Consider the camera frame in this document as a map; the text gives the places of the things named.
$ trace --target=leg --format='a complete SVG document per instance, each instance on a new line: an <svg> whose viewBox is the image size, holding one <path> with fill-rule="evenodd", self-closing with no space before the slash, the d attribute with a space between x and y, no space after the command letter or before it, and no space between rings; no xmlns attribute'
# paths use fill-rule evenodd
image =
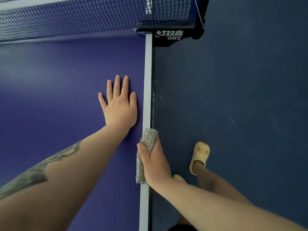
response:
<svg viewBox="0 0 308 231"><path fill-rule="evenodd" d="M251 202L225 179L203 167L203 163L196 160L193 163L193 171L197 174L199 186L201 189L213 192L215 194L236 200L241 203L251 204Z"/></svg>

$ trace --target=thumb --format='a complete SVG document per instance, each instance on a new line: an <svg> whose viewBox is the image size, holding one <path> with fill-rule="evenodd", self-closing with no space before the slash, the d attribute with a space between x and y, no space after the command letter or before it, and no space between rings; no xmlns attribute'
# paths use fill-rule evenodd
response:
<svg viewBox="0 0 308 231"><path fill-rule="evenodd" d="M151 161L151 159L150 159L150 154L147 151L147 148L144 146L143 143L138 143L137 148L140 153L143 165L148 164Z"/></svg>

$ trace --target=net mesh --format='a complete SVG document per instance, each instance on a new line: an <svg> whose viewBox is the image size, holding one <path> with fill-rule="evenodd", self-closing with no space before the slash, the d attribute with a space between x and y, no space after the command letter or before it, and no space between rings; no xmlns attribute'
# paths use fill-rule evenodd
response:
<svg viewBox="0 0 308 231"><path fill-rule="evenodd" d="M192 0L68 0L2 10L0 42L141 26L190 25L196 20L192 4Z"/></svg>

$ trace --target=white edge line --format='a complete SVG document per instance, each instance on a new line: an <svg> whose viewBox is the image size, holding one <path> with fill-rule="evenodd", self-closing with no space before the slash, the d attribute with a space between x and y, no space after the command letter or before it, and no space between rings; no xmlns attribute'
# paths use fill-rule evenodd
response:
<svg viewBox="0 0 308 231"><path fill-rule="evenodd" d="M152 34L145 36L143 123L142 132L151 126L151 92L152 92ZM149 186L140 187L139 231L148 231L149 223Z"/></svg>
<svg viewBox="0 0 308 231"><path fill-rule="evenodd" d="M1 10L9 10L16 8L23 8L35 5L43 5L61 1L69 1L69 0L14 0L14 1L6 1L0 2L0 11Z"/></svg>
<svg viewBox="0 0 308 231"><path fill-rule="evenodd" d="M138 35L138 34L139 33L135 32L134 29L123 29L123 30L84 33L84 34L75 34L75 35L67 35L67 36L55 36L55 37L47 37L47 38L29 39L29 40L8 41L8 42L2 42L0 43L0 45L1 44L33 43L33 42L66 41L66 40L88 39L88 38L121 37L121 36L133 36L133 35Z"/></svg>

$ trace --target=left hand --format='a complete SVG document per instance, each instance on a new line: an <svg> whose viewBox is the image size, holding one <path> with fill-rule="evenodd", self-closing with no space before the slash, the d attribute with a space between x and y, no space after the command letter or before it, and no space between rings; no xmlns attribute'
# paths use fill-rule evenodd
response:
<svg viewBox="0 0 308 231"><path fill-rule="evenodd" d="M113 91L112 81L107 81L108 104L102 93L98 94L98 99L104 112L106 125L119 124L129 130L137 121L137 95L132 92L128 101L128 76L124 77L122 90L120 88L120 76L117 75L115 78Z"/></svg>

